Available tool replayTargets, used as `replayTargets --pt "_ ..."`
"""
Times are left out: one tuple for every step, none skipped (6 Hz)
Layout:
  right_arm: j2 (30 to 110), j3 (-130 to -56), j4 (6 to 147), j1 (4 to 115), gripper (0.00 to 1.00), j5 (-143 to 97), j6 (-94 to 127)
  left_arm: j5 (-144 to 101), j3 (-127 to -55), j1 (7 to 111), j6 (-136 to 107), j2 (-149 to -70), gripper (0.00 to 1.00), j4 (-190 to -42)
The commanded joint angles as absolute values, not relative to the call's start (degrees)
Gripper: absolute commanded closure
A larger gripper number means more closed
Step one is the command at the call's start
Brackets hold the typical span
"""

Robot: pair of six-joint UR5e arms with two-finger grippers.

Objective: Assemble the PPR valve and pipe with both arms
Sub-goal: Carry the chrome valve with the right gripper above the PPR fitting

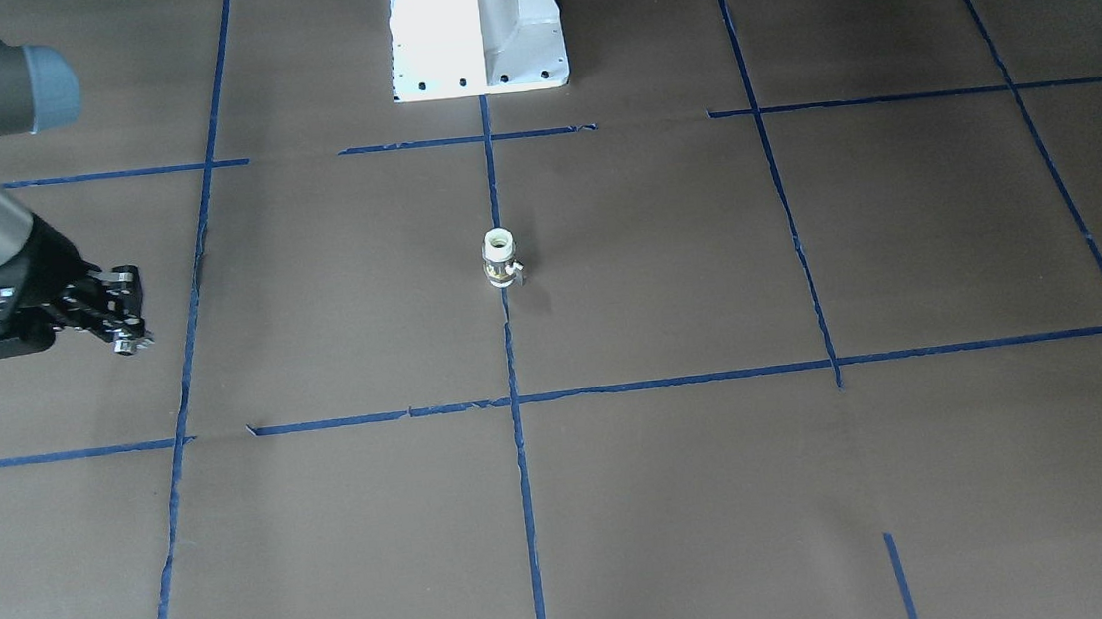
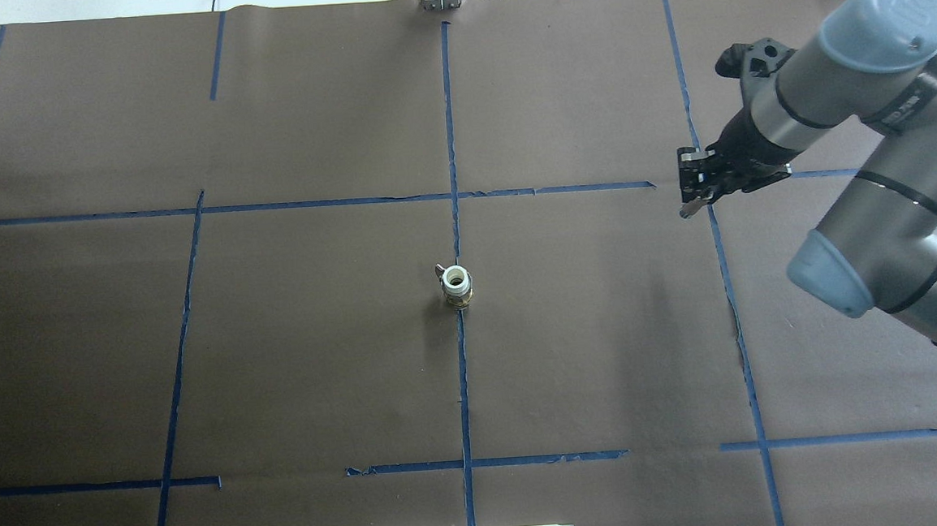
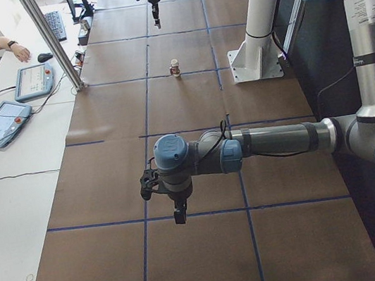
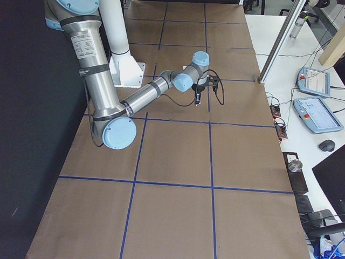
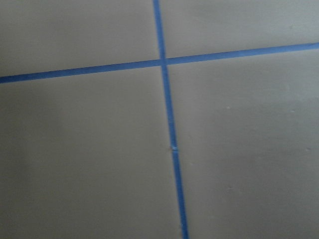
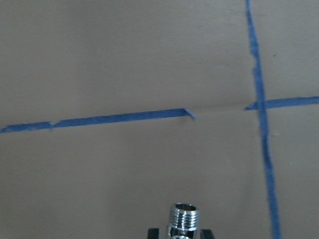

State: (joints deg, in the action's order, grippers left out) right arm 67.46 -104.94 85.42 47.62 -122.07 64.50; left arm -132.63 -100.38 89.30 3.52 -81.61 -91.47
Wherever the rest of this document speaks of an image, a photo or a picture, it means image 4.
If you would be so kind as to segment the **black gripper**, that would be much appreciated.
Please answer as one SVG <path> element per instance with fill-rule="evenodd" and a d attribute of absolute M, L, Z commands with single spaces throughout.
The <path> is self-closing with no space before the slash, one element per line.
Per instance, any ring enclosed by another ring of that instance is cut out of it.
<path fill-rule="evenodd" d="M 198 85 L 198 84 L 193 84 L 192 85 L 192 89 L 195 92 L 195 100 L 194 100 L 194 104 L 195 106 L 198 106 L 201 104 L 201 92 L 203 92 L 205 90 L 205 86 L 204 85 Z"/>

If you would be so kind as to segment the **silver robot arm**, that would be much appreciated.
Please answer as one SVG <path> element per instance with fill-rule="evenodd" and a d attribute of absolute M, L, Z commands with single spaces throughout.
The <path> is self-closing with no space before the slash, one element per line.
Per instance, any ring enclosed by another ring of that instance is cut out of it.
<path fill-rule="evenodd" d="M 45 1 L 48 27 L 66 33 L 79 62 L 85 92 L 94 105 L 89 114 L 92 138 L 111 149 L 123 149 L 136 137 L 132 115 L 171 87 L 181 92 L 208 78 L 210 57 L 195 52 L 191 64 L 164 71 L 142 84 L 144 64 L 130 53 L 119 1 Z"/>

